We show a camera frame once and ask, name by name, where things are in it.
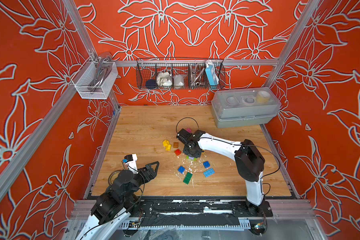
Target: red lego brick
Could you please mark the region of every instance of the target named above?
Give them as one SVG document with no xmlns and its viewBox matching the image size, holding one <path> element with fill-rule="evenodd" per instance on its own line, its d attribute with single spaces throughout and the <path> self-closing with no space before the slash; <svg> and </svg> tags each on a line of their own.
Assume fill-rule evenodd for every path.
<svg viewBox="0 0 360 240">
<path fill-rule="evenodd" d="M 181 151 L 179 149 L 176 149 L 175 154 L 176 156 L 179 156 L 181 154 Z"/>
</svg>

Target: white mesh basket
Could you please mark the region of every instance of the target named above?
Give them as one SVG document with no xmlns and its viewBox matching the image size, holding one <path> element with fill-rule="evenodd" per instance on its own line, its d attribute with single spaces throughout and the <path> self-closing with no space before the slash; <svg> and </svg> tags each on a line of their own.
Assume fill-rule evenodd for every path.
<svg viewBox="0 0 360 240">
<path fill-rule="evenodd" d="M 75 84 L 77 92 L 80 94 L 81 98 L 84 99 L 107 99 L 110 90 L 112 89 L 113 84 L 117 78 L 117 68 L 116 64 L 112 63 L 112 70 L 110 71 L 107 78 L 104 80 L 103 84 L 98 87 L 89 87 L 88 85 L 94 79 L 96 74 L 96 67 L 94 63 L 91 63 L 89 68 L 86 69 L 84 74 Z"/>
</svg>

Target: blue lego brick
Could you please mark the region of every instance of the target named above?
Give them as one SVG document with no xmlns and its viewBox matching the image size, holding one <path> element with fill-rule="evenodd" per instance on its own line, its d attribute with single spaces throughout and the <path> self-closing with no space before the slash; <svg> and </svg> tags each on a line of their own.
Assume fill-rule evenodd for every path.
<svg viewBox="0 0 360 240">
<path fill-rule="evenodd" d="M 203 162 L 203 165 L 205 168 L 209 168 L 211 166 L 208 161 Z"/>
<path fill-rule="evenodd" d="M 215 173 L 215 171 L 213 170 L 213 168 L 210 168 L 210 169 L 208 169 L 207 171 L 203 172 L 203 174 L 204 174 L 205 177 L 209 177 L 209 176 L 211 176 L 211 175 L 214 174 L 214 173 Z"/>
<path fill-rule="evenodd" d="M 180 166 L 180 167 L 179 167 L 179 169 L 178 169 L 178 171 L 179 171 L 181 174 L 183 174 L 183 173 L 184 173 L 184 171 L 185 171 L 185 168 L 184 168 L 184 167 L 182 167 L 182 166 Z"/>
</svg>

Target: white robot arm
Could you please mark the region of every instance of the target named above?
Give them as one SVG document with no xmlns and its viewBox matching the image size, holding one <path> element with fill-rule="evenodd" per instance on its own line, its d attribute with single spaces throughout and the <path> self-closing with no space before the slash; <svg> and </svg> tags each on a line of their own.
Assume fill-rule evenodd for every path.
<svg viewBox="0 0 360 240">
<path fill-rule="evenodd" d="M 177 139 L 184 143 L 183 152 L 191 157 L 200 157 L 204 150 L 217 152 L 234 160 L 237 170 L 244 178 L 247 188 L 247 201 L 259 206 L 264 193 L 262 188 L 262 176 L 264 170 L 264 158 L 253 147 L 253 142 L 235 142 L 214 137 L 204 131 L 197 130 L 194 134 L 182 129 L 177 134 Z"/>
<path fill-rule="evenodd" d="M 136 160 L 136 154 L 124 157 L 122 162 L 128 166 L 128 170 L 120 171 L 112 185 L 97 198 L 76 240 L 107 240 L 131 213 L 139 211 L 140 198 L 134 192 L 156 177 L 159 162 L 137 169 Z"/>
</svg>

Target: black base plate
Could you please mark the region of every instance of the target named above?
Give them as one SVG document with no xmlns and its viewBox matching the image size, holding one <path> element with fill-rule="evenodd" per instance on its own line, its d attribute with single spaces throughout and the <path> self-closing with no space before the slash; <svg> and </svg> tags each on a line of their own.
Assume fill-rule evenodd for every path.
<svg viewBox="0 0 360 240">
<path fill-rule="evenodd" d="M 263 217 L 262 211 L 259 211 L 257 215 L 251 215 L 248 210 L 246 209 L 245 201 L 232 201 L 232 213 L 235 217 Z M 269 206 L 269 202 L 263 201 L 259 206 L 261 210 L 265 213 L 266 217 L 273 217 L 272 209 Z"/>
</svg>

